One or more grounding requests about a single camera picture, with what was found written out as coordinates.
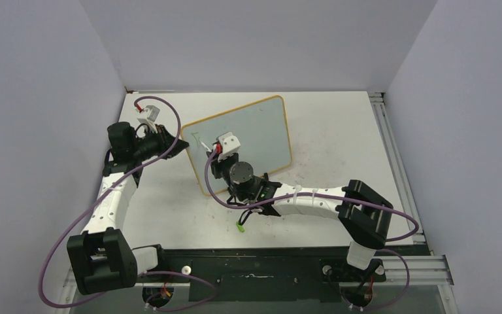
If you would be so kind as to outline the white marker pen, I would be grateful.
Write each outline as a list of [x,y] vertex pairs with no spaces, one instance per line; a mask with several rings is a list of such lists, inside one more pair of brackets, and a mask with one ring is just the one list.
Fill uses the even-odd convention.
[[212,145],[211,147],[205,144],[204,142],[201,142],[201,146],[205,149],[206,152],[214,152],[216,145]]

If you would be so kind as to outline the yellow framed whiteboard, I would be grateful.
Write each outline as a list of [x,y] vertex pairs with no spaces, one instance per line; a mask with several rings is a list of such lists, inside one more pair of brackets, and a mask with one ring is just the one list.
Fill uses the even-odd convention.
[[187,149],[199,187],[205,196],[206,147],[232,133],[241,144],[239,160],[252,165],[256,175],[272,174],[293,162],[284,98],[275,95],[196,120],[182,126],[181,139]]

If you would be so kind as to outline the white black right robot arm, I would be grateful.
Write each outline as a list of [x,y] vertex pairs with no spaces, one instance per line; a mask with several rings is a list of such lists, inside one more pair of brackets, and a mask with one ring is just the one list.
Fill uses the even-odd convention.
[[227,208],[242,209],[245,214],[303,215],[339,221],[351,237],[343,269],[352,280],[369,273],[375,253],[388,241],[393,206],[362,181],[351,180],[345,186],[321,189],[274,182],[266,175],[255,175],[252,166],[240,161],[238,154],[225,157],[218,148],[207,152],[207,190],[212,189],[210,176],[227,184],[226,201],[215,192],[210,193]]

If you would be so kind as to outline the green marker cap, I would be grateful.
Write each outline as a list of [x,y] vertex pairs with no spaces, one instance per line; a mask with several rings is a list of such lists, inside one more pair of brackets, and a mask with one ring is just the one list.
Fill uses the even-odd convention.
[[237,227],[238,231],[240,231],[241,233],[245,232],[243,225],[239,221],[236,222],[236,227]]

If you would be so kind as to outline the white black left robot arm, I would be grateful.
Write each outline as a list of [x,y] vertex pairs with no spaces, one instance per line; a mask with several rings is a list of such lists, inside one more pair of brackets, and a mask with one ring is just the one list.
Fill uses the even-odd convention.
[[138,276],[166,278],[169,264],[159,257],[160,246],[132,249],[121,227],[129,202],[139,186],[141,165],[153,157],[170,159],[189,147],[163,125],[145,127],[144,137],[128,122],[107,128],[110,148],[105,155],[99,204],[81,234],[67,241],[67,252],[78,290],[83,295],[133,287]]

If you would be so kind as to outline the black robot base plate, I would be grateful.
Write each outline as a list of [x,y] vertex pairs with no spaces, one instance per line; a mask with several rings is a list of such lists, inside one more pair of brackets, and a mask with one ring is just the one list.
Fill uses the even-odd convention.
[[373,284],[389,283],[391,258],[427,256],[425,245],[376,253],[366,270],[346,262],[347,247],[161,249],[159,264],[138,283],[187,284],[189,300],[215,302],[369,301]]

